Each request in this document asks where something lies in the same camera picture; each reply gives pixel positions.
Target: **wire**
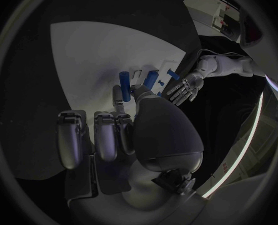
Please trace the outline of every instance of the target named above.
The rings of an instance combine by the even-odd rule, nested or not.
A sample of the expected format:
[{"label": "wire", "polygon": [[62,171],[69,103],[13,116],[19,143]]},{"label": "wire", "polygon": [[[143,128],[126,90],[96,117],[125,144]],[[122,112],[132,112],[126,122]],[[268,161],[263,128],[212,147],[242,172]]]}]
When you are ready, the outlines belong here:
[{"label": "wire", "polygon": [[198,52],[197,52],[197,55],[196,55],[196,61],[197,63],[199,63],[200,61],[200,55],[203,51],[208,51],[210,53],[213,53],[213,54],[216,54],[216,55],[225,55],[225,56],[240,56],[240,57],[243,57],[243,58],[250,58],[249,56],[245,56],[245,55],[241,55],[241,54],[238,54],[236,52],[227,52],[227,53],[217,53],[217,52],[214,52],[214,51],[211,51],[209,49],[206,49],[206,48],[202,48],[200,49]]}]

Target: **blue cylinder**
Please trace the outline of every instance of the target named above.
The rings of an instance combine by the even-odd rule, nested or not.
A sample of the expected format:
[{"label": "blue cylinder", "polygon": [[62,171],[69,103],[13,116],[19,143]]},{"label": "blue cylinder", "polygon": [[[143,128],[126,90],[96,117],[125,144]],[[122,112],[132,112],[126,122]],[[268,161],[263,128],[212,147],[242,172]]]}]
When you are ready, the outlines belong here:
[{"label": "blue cylinder", "polygon": [[173,72],[172,70],[168,70],[167,74],[169,74],[172,78],[174,78],[175,80],[179,79],[179,75],[177,75],[175,72]]},{"label": "blue cylinder", "polygon": [[120,86],[122,91],[122,97],[124,102],[130,101],[130,82],[129,82],[129,72],[122,71],[119,73]]},{"label": "blue cylinder", "polygon": [[162,82],[162,81],[160,81],[160,80],[159,80],[159,84],[160,84],[162,87],[165,85],[165,83]]},{"label": "blue cylinder", "polygon": [[157,71],[150,71],[145,78],[143,85],[151,90],[158,76],[159,74]]}]

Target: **white panel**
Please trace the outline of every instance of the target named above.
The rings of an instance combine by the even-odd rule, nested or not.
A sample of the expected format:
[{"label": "white panel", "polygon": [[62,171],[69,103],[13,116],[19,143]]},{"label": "white panel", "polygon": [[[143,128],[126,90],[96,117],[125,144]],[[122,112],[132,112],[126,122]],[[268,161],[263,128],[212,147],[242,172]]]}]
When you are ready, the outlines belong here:
[{"label": "white panel", "polygon": [[[56,70],[73,110],[85,110],[91,138],[93,114],[112,112],[112,88],[119,73],[131,67],[160,68],[172,62],[174,71],[185,52],[157,37],[131,28],[89,21],[61,22],[50,26]],[[132,98],[125,111],[135,115]]]}]

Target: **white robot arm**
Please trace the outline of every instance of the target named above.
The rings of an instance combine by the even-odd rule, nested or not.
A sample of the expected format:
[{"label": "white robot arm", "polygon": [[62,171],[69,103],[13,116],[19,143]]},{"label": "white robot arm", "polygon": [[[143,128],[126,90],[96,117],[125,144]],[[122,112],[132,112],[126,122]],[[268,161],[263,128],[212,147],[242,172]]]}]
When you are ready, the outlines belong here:
[{"label": "white robot arm", "polygon": [[173,101],[173,104],[179,106],[187,98],[193,101],[198,91],[203,87],[203,79],[223,77],[230,74],[239,74],[243,77],[252,77],[253,75],[265,77],[257,64],[249,57],[231,59],[224,55],[205,55],[201,57],[196,69],[169,90],[167,95],[175,92],[170,100]]}]

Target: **light strip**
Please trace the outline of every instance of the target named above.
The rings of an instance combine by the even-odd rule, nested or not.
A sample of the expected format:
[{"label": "light strip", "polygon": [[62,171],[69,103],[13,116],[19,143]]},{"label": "light strip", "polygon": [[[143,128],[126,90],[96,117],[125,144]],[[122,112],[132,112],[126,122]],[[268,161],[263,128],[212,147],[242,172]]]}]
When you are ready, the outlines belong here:
[{"label": "light strip", "polygon": [[268,83],[271,85],[271,87],[273,87],[273,88],[278,92],[278,86],[275,85],[275,83],[272,82],[272,81],[268,78],[267,75],[266,75],[266,79],[267,79]]},{"label": "light strip", "polygon": [[240,155],[238,156],[238,158],[236,159],[234,164],[230,167],[230,169],[227,171],[227,173],[221,178],[221,180],[219,180],[208,192],[206,192],[204,195],[202,195],[203,198],[207,198],[215,190],[217,190],[225,182],[225,180],[230,176],[230,174],[236,169],[236,167],[239,165],[239,163],[242,160],[243,156],[245,155],[245,153],[246,153],[246,151],[247,151],[247,149],[248,149],[248,147],[251,143],[253,135],[255,133],[255,130],[256,130],[256,127],[258,125],[260,115],[261,115],[262,104],[263,104],[263,93],[260,97],[260,102],[259,102],[259,106],[258,106],[258,110],[257,110],[257,113],[256,113],[256,117],[255,117],[253,127],[251,129],[250,135],[249,135],[249,137],[247,139],[247,142],[246,142],[245,146],[243,147]]}]

